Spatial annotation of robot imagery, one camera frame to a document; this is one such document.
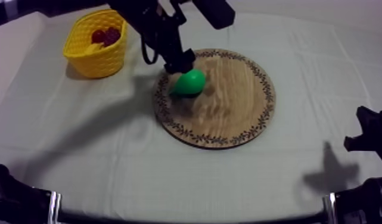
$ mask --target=plastic basket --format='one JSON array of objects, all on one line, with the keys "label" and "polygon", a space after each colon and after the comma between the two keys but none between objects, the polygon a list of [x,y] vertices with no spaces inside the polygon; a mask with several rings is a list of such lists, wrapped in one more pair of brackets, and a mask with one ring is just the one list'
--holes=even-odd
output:
[{"label": "plastic basket", "polygon": [[[120,39],[101,50],[90,54],[85,49],[91,44],[91,36],[95,30],[106,31],[114,27],[121,32]],[[73,26],[63,55],[70,64],[83,76],[102,78],[111,76],[119,71],[124,64],[127,22],[115,10],[100,10],[79,19]]]}]

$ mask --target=wall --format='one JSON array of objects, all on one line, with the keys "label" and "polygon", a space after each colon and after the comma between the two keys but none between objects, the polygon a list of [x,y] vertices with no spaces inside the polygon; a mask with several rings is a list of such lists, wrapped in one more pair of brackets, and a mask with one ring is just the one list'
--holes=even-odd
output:
[{"label": "wall", "polygon": [[[382,0],[227,0],[236,11],[284,15],[382,33]],[[187,10],[194,9],[192,4]]]}]

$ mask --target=grape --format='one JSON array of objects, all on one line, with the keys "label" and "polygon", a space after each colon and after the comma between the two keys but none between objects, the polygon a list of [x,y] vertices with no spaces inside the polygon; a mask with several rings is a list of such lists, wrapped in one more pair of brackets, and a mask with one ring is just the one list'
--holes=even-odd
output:
[{"label": "grape", "polygon": [[106,34],[103,32],[103,30],[96,30],[92,34],[92,43],[103,43],[105,37],[106,37]]},{"label": "grape", "polygon": [[113,28],[113,27],[109,27],[106,30],[105,34],[106,34],[106,36],[104,38],[104,46],[105,47],[116,43],[116,41],[118,41],[121,37],[120,31],[117,30],[116,28]]}]

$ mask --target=white tablecloth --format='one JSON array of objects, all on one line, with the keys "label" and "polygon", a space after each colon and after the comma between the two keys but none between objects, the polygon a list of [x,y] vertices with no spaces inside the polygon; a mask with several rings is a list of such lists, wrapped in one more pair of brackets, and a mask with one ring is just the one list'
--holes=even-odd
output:
[{"label": "white tablecloth", "polygon": [[376,153],[347,153],[355,111],[382,109],[382,36],[347,27],[238,13],[214,30],[186,13],[185,49],[223,48],[255,60],[277,93],[258,138],[227,151],[189,147],[156,122],[147,66],[129,29],[124,68],[83,80],[62,56],[74,21],[47,27],[0,107],[0,163],[63,207],[126,219],[218,222],[313,213],[331,191],[382,176]]}]

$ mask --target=round wooden board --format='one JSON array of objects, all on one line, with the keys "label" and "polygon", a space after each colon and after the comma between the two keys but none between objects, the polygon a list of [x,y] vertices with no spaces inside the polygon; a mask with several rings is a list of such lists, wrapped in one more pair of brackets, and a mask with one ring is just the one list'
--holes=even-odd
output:
[{"label": "round wooden board", "polygon": [[187,144],[210,149],[236,147],[262,133],[275,108],[265,71],[232,51],[201,49],[195,55],[194,68],[207,81],[198,97],[169,96],[180,73],[163,73],[154,86],[154,112],[163,127]]}]

